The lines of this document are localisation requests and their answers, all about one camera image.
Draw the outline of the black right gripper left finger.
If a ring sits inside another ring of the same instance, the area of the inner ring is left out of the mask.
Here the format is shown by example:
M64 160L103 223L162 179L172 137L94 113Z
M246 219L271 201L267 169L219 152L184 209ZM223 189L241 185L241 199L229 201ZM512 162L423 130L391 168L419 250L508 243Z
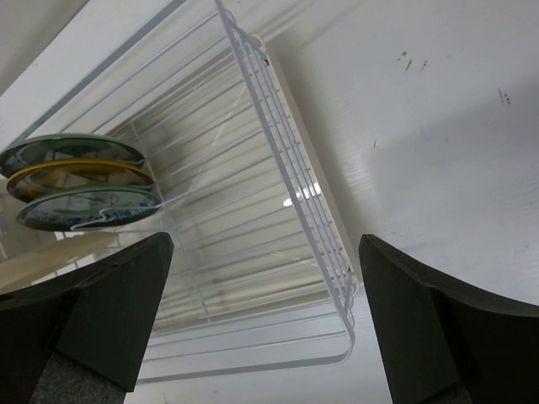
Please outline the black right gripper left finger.
M157 232L1 295L3 403L122 403L135 388L173 257Z

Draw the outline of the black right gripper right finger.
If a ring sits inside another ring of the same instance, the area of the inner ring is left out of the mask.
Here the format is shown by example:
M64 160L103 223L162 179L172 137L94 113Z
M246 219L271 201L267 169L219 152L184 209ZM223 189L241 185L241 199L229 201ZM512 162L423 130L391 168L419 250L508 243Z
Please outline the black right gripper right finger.
M360 266L392 401L536 403L538 308L463 282L372 234Z

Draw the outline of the teal blue floral plate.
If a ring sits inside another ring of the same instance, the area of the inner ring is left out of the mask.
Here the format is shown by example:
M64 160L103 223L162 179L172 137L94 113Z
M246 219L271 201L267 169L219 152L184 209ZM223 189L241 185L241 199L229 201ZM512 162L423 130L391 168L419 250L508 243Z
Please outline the teal blue floral plate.
M68 158L102 158L142 167L144 156L135 147L108 136L52 134L16 143L1 152L1 174L8 178L35 164Z
M145 219L161 205L158 195L135 186L88 186L39 197L17 214L17 221L39 231L88 230Z

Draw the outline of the yellow patterned plate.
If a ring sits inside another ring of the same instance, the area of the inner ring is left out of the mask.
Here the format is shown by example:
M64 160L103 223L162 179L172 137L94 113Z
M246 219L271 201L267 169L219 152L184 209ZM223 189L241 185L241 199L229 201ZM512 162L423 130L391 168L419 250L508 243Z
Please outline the yellow patterned plate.
M154 181L143 169L126 162L77 157L23 168L8 178L6 189L14 198L30 202L56 191L94 185L152 189Z

